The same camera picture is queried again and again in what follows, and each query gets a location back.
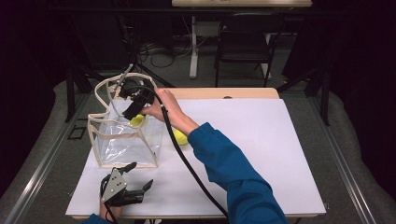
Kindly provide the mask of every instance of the black curtain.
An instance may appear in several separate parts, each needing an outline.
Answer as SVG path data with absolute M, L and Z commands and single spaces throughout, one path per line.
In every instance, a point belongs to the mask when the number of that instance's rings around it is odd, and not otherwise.
M 307 20 L 296 39 L 283 74 L 297 78 L 321 66 L 333 50 L 330 89 L 344 102 L 356 130 L 361 159 L 378 184 L 396 200 L 396 3 L 380 1 L 314 1 L 313 8 L 343 9 L 355 19 L 343 34 L 346 20 Z
M 0 6 L 1 178 L 0 196 L 20 170 L 47 122 L 65 79 L 64 60 L 35 1 Z

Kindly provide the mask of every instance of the white table leg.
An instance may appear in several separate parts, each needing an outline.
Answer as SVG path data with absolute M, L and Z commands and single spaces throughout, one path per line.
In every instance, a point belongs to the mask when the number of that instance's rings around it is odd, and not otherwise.
M 191 22 L 191 65 L 190 65 L 190 78 L 197 78 L 198 66 L 198 48 L 197 48 L 197 34 L 195 17 L 192 17 Z

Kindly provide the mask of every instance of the wrist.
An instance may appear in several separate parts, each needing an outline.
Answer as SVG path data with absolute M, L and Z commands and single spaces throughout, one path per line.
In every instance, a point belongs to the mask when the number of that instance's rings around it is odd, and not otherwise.
M 193 130 L 199 127 L 199 125 L 190 117 L 183 116 L 174 127 L 184 133 L 186 136 L 189 136 Z

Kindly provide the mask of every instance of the yellow object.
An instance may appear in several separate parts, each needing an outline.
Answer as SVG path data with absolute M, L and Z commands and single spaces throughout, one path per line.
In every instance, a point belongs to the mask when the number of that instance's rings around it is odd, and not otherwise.
M 187 140 L 187 136 L 184 135 L 181 131 L 174 129 L 174 135 L 179 146 L 184 146 L 189 143 Z
M 143 121 L 145 117 L 143 115 L 136 115 L 136 117 L 132 118 L 131 121 L 129 121 L 129 123 L 133 126 L 133 127 L 137 127 L 140 125 L 140 123 Z

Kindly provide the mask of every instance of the hand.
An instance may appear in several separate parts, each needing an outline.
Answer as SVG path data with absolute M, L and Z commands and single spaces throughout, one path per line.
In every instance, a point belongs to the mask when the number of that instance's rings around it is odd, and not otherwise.
M 105 207 L 105 204 L 102 203 L 102 200 L 100 202 L 100 207 L 99 207 L 99 217 L 104 219 L 104 220 L 109 220 L 111 222 L 114 222 L 113 218 L 111 215 L 107 212 L 107 209 Z M 122 206 L 120 207 L 110 207 L 111 212 L 113 213 L 114 217 L 118 219 L 121 216 L 122 213 Z
M 163 105 L 168 111 L 168 117 L 171 121 L 171 125 L 174 128 L 178 129 L 186 136 L 189 136 L 190 132 L 198 128 L 199 125 L 189 116 L 185 115 L 181 110 L 180 105 L 178 104 L 177 99 L 172 92 L 165 89 L 155 89 L 155 92 L 157 92 L 158 96 L 163 102 Z M 154 118 L 164 122 L 163 112 L 157 99 L 154 100 L 154 103 L 151 106 L 144 107 L 141 113 L 151 115 Z

